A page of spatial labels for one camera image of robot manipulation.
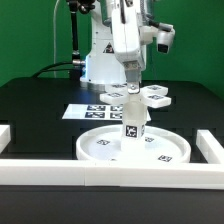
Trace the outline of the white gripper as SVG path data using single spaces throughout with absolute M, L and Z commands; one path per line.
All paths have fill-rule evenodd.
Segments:
M 153 41 L 148 25 L 150 0 L 115 0 L 111 12 L 113 47 L 124 65 L 129 94 L 140 91 L 140 67 L 146 65 L 146 46 Z

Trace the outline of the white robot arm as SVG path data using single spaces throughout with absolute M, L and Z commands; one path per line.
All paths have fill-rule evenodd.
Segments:
M 129 94 L 138 94 L 146 46 L 153 41 L 147 24 L 152 0 L 93 0 L 92 6 L 91 51 L 81 83 L 100 88 L 126 84 Z

